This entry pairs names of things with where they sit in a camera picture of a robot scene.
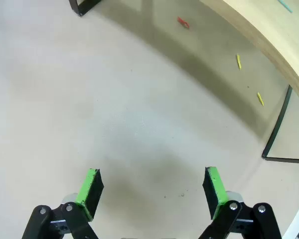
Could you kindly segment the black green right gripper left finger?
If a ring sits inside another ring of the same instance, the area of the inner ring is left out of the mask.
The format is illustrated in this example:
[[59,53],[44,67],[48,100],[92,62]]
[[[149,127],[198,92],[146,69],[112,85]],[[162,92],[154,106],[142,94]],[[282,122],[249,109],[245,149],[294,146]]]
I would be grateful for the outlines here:
[[90,168],[75,200],[51,209],[36,206],[28,220],[23,239],[62,239],[70,234],[74,239],[96,239],[89,225],[93,221],[104,184],[99,169]]

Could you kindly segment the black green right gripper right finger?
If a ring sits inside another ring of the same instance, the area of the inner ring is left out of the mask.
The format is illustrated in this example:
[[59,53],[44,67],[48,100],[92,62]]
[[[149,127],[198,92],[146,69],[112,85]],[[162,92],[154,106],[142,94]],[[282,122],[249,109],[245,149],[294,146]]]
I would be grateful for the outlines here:
[[216,167],[206,167],[203,181],[211,224],[201,239],[225,239],[230,233],[244,239],[280,239],[274,211],[268,203],[248,207],[239,193],[225,190]]

